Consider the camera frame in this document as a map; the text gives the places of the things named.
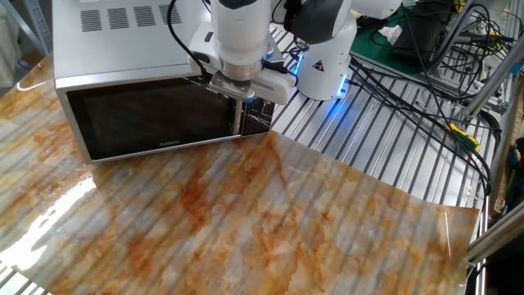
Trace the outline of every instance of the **white cloth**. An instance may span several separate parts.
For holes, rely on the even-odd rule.
[[[396,40],[399,38],[400,33],[402,33],[402,28],[400,28],[399,25],[396,25],[392,28],[390,27],[383,27],[382,29],[378,30],[378,33],[382,34],[384,37],[387,38],[387,41],[394,45]]]

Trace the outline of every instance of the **metal post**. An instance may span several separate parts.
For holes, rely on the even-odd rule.
[[[36,49],[42,54],[43,57],[47,56],[47,50],[43,46],[42,42],[38,39],[38,37],[33,33],[31,28],[27,25],[25,20],[22,18],[20,13],[16,11],[16,9],[12,6],[12,4],[9,2],[9,0],[0,0],[0,3],[6,8],[7,12],[11,14],[13,19],[15,19],[16,23],[20,26],[20,28],[24,31],[24,33],[27,35],[29,40],[34,44]]]
[[[463,111],[464,119],[470,121],[477,116],[478,112],[488,103],[490,98],[495,94],[500,85],[508,77],[511,67],[524,58],[524,38],[520,38],[508,55],[500,63],[493,75],[487,80],[481,91],[477,93],[472,102]]]
[[[38,35],[38,39],[43,43],[46,55],[49,55],[49,53],[52,52],[52,34],[47,25],[47,21],[43,16],[39,0],[24,0],[24,4],[31,21],[33,22],[35,33]]]
[[[469,246],[468,261],[473,264],[480,263],[501,247],[513,241],[517,236],[524,233],[522,223],[524,223],[524,202]]]
[[[440,45],[439,48],[437,49],[434,57],[439,57],[439,58],[431,61],[432,66],[428,69],[430,73],[432,74],[437,73],[437,70],[439,69],[440,64],[444,60],[446,53],[449,51],[449,49],[452,46],[454,46],[455,39],[459,36],[460,32],[463,31],[469,18],[471,17],[472,13],[475,11],[474,9],[470,9],[470,6],[476,2],[477,0],[467,1],[466,4],[464,5],[464,8],[462,9],[462,13],[458,15],[458,18],[453,23],[453,26],[449,30],[449,33],[445,36],[444,41],[442,42],[442,45]]]

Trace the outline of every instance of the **microwave door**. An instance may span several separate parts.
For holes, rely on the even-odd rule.
[[[75,90],[66,95],[94,161],[241,132],[242,101],[189,79]]]

